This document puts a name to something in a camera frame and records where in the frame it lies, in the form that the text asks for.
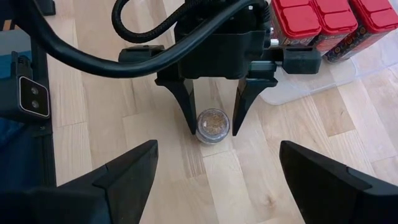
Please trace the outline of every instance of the small glass jar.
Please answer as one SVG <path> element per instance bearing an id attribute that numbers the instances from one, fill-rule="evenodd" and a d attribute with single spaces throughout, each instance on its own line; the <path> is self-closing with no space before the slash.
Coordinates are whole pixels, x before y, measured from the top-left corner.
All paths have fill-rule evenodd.
<path id="1" fill-rule="evenodd" d="M 216 144 L 222 141 L 229 132 L 229 119 L 219 109 L 207 109 L 199 114 L 197 138 L 205 144 Z"/>

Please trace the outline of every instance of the light wood surface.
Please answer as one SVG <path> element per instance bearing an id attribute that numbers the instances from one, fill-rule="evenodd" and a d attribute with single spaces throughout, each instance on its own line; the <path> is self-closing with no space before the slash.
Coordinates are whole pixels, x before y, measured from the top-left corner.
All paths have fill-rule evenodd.
<path id="1" fill-rule="evenodd" d="M 113 31 L 113 0 L 55 3 L 57 15 L 47 20 L 69 44 L 112 60 L 132 45 Z M 123 19 L 131 30 L 147 31 L 181 3 L 135 0 Z M 171 46 L 173 34 L 150 44 Z M 155 75 L 100 78 L 51 57 L 49 75 L 58 185 L 148 139 L 159 141 L 141 223 L 303 223 L 280 166 L 281 140 L 398 184 L 398 67 L 281 106 L 259 97 L 238 136 L 210 147 L 189 133 L 177 102 L 155 85 Z M 197 112 L 220 108 L 232 118 L 235 91 L 236 81 L 195 80 Z"/>

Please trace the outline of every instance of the black hose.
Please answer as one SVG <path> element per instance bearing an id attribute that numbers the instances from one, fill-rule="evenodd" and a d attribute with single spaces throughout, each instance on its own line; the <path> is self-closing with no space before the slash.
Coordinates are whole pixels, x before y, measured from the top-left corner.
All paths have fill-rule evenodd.
<path id="1" fill-rule="evenodd" d="M 183 16 L 189 13 L 191 10 L 199 6 L 202 2 L 206 0 L 193 0 L 190 2 L 185 2 L 182 4 L 176 11 L 174 11 L 165 21 L 160 23 L 154 29 L 144 32 L 144 33 L 135 33 L 129 31 L 122 22 L 121 13 L 123 7 L 129 2 L 130 0 L 116 0 L 112 9 L 112 25 L 115 29 L 116 33 L 123 38 L 124 40 L 131 42 L 131 43 L 145 43 L 151 41 L 158 36 L 162 35 L 166 32 L 173 24 L 179 21 Z"/>
<path id="2" fill-rule="evenodd" d="M 249 5 L 262 9 L 266 7 L 264 0 L 236 1 L 215 17 L 202 23 L 180 42 L 155 57 L 139 63 L 118 63 L 89 55 L 64 42 L 51 29 L 34 0 L 12 0 L 10 3 L 16 14 L 17 25 L 48 54 L 81 71 L 109 78 L 135 78 L 158 72 L 178 62 L 242 8 Z"/>

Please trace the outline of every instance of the clear plastic box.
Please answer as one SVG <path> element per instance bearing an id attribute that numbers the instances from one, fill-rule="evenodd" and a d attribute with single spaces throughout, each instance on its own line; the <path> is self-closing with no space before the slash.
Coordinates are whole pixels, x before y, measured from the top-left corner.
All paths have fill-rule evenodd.
<path id="1" fill-rule="evenodd" d="M 398 11 L 398 0 L 390 0 L 390 2 Z M 394 30 L 344 62 L 330 64 L 323 61 L 320 71 L 316 75 L 289 75 L 283 69 L 278 68 L 275 72 L 275 78 L 279 81 L 278 85 L 265 89 L 260 96 L 269 104 L 282 105 L 304 96 L 350 83 L 357 78 L 376 73 L 397 63 L 398 30 Z"/>

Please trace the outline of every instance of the red lid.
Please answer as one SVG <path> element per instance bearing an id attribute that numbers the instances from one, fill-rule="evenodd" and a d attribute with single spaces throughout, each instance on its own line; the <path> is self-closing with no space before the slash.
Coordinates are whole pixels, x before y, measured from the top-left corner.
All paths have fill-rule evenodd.
<path id="1" fill-rule="evenodd" d="M 349 34 L 358 28 L 347 0 L 313 0 L 312 6 L 318 15 L 323 34 Z"/>
<path id="2" fill-rule="evenodd" d="M 321 27 L 310 0 L 272 0 L 271 3 L 286 37 L 302 39 L 319 34 Z"/>
<path id="3" fill-rule="evenodd" d="M 372 33 L 389 32 L 398 28 L 398 15 L 388 0 L 350 0 Z"/>

